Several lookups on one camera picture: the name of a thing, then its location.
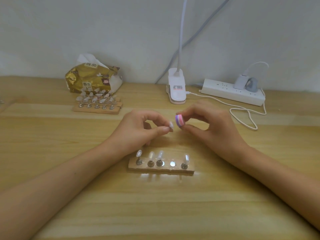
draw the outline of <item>hand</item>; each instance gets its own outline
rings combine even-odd
[[[235,164],[242,152],[249,147],[238,133],[229,112],[216,108],[210,102],[199,101],[178,114],[181,114],[185,121],[194,118],[208,123],[207,130],[189,124],[182,126],[181,129],[199,138],[218,156],[231,164]]]
[[[151,128],[147,120],[153,121],[157,127]],[[143,145],[148,146],[154,138],[172,132],[169,126],[170,121],[156,111],[133,110],[124,115],[118,127],[102,145],[109,145],[113,156],[121,159]]]

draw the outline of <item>fingernail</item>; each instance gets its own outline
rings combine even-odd
[[[163,132],[169,133],[169,132],[170,132],[170,127],[164,127],[164,128],[163,128]]]

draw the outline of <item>white wall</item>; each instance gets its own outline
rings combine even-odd
[[[187,40],[224,0],[188,0]],[[0,0],[0,75],[63,78],[80,53],[153,83],[178,47],[183,0]],[[320,92],[320,0],[230,0],[183,50],[188,84],[252,70],[265,89]]]

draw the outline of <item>outlet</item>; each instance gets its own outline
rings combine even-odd
[[[257,106],[261,106],[266,99],[261,89],[257,92],[249,92],[245,89],[235,89],[232,83],[210,79],[204,80],[201,93]]]

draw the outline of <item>wooden desk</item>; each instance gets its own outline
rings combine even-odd
[[[77,94],[64,80],[0,78],[0,190],[12,187],[102,142],[133,108],[154,109],[174,121],[186,104],[170,104],[164,85],[122,85],[119,115],[72,112]],[[263,153],[320,179],[320,95],[266,91],[266,116],[253,115],[254,132],[237,125]],[[229,108],[210,100],[222,108]],[[262,108],[245,105],[262,111]],[[246,113],[239,117],[249,121]],[[192,121],[201,128],[203,122]],[[193,176],[128,171],[128,159],[96,178],[61,210],[35,239],[319,239],[320,233],[263,185],[183,133],[153,141],[143,155],[195,160]]]

